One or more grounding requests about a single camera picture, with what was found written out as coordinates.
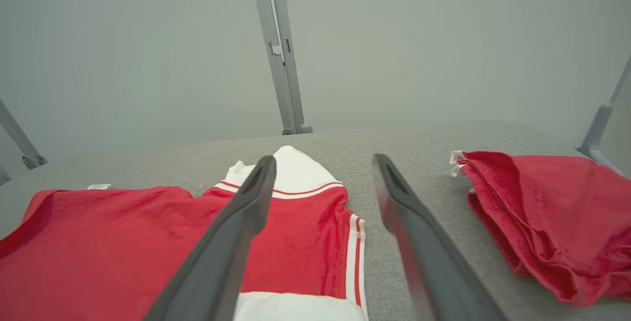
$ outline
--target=folded red garment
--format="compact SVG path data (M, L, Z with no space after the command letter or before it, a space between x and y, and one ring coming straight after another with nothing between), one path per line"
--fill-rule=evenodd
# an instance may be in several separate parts
M511 270L560 301L631 299L631 180L584 157L464 152L468 200Z

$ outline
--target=gray fabric surface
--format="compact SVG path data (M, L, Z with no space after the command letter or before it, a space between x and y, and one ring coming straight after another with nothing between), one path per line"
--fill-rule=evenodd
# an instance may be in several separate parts
M574 310L536 280L514 276L486 229L471 212L471 182L449 175L453 150L497 150L508 154L576 155L574 149L528 126L503 121L428 125L392 132L325 132L152 148L117 157L51 162L0 186L0 236L18 226L30 198L52 188L85 189L182 186L199 196L223 179L239 159L254 164L262 155L292 145L320 162L349 190L348 207L366 220L365 286L371 321L412 320L413 310L396 240L381 223L372 184L372 155L387 154L419 198L442 224L491 295L514 321L631 319L631 303L603 298Z

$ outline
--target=red garment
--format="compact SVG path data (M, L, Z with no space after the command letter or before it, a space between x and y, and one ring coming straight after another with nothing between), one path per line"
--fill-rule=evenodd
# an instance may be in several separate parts
M511 270L560 301L631 299L631 181L584 157L465 152L468 200Z
M22 225L0 242L0 320L142 319L234 195L227 190L234 184L219 185L226 189L198 198L178 187L36 194ZM355 258L360 246L363 256L363 221L345 202L339 182L301 194L275 191L242 291L365 303L363 257Z

